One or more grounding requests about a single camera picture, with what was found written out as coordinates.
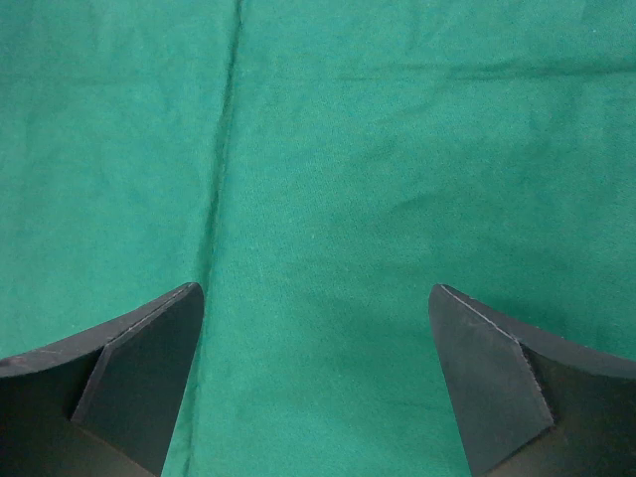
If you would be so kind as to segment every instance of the green fabric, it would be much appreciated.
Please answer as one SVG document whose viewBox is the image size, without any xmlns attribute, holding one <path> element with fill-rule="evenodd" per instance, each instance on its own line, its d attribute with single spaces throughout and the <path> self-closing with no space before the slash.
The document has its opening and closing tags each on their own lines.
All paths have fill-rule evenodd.
<svg viewBox="0 0 636 477">
<path fill-rule="evenodd" d="M 0 0 L 0 356 L 197 280 L 164 475 L 468 475 L 433 283 L 636 359 L 634 25 L 627 0 Z"/>
</svg>

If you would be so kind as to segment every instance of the green tablecloth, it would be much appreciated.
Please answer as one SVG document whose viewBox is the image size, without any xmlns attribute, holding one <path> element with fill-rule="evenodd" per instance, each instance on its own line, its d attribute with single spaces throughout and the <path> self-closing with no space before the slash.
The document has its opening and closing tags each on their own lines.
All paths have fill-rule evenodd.
<svg viewBox="0 0 636 477">
<path fill-rule="evenodd" d="M 447 282 L 636 358 L 636 2 L 0 0 L 0 356 L 196 280 L 164 475 L 466 476 Z"/>
</svg>

